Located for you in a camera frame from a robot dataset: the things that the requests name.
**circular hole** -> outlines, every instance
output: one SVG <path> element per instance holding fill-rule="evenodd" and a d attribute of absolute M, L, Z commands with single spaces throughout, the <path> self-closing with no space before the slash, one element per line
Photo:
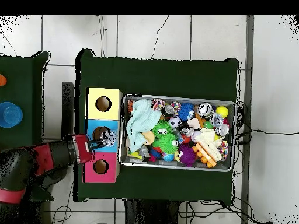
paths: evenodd
<path fill-rule="evenodd" d="M 111 100 L 106 96 L 101 96 L 96 100 L 96 108 L 99 111 L 109 111 L 111 108 Z"/>
<path fill-rule="evenodd" d="M 97 160 L 93 164 L 93 169 L 98 174 L 104 174 L 108 171 L 108 162 L 105 160 Z"/>
<path fill-rule="evenodd" d="M 100 136 L 101 134 L 104 132 L 104 131 L 110 131 L 110 129 L 108 127 L 96 127 L 95 130 L 93 131 L 92 133 L 92 138 L 93 140 L 98 140 L 100 139 Z"/>

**light blue cloth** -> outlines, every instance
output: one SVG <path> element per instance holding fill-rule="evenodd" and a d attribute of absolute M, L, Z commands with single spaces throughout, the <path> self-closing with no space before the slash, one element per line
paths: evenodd
<path fill-rule="evenodd" d="M 141 99 L 133 104 L 132 117 L 127 124 L 127 134 L 130 141 L 130 150 L 137 151 L 146 142 L 141 132 L 150 131 L 158 123 L 161 111 L 151 108 L 152 101 Z"/>

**stacked cube boxes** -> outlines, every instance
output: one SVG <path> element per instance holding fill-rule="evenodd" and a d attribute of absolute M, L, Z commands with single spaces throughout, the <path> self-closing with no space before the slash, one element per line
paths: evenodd
<path fill-rule="evenodd" d="M 92 160 L 85 164 L 83 182 L 85 183 L 115 183 L 119 174 L 117 149 L 119 145 L 120 109 L 122 92 L 118 89 L 104 89 L 97 87 L 86 88 L 86 113 L 87 124 L 85 133 L 93 140 L 93 132 L 98 127 L 106 127 L 117 134 L 114 146 L 95 149 Z M 97 105 L 99 100 L 104 99 L 108 108 Z M 95 163 L 104 160 L 107 168 L 104 173 L 97 173 Z"/>

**green mat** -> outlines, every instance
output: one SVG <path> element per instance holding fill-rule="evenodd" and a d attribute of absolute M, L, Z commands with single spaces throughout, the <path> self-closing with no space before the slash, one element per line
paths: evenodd
<path fill-rule="evenodd" d="M 79 111 L 75 111 L 75 133 L 84 133 L 86 87 L 235 102 L 238 64 L 235 58 L 224 62 L 98 58 L 91 50 L 81 50 L 76 58 L 75 109 Z M 222 200 L 230 205 L 232 171 L 121 166 L 116 183 L 100 184 L 83 183 L 82 166 L 79 166 L 75 183 L 75 201 L 85 198 Z"/>
<path fill-rule="evenodd" d="M 42 142 L 43 67 L 48 58 L 47 51 L 30 58 L 0 57 L 0 74 L 7 78 L 7 84 L 0 87 L 0 103 L 12 102 L 23 111 L 20 124 L 0 127 L 0 151 Z"/>

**blue box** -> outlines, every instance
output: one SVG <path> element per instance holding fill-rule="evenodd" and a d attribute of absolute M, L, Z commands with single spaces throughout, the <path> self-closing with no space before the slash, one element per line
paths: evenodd
<path fill-rule="evenodd" d="M 85 133 L 87 134 L 88 139 L 93 140 L 92 134 L 93 131 L 97 127 L 106 127 L 111 131 L 116 131 L 117 134 L 117 141 L 115 144 L 111 147 L 102 147 L 99 149 L 95 149 L 95 151 L 100 152 L 117 152 L 118 147 L 118 140 L 119 140 L 119 121 L 113 121 L 113 120 L 87 120 L 87 131 L 85 126 Z"/>

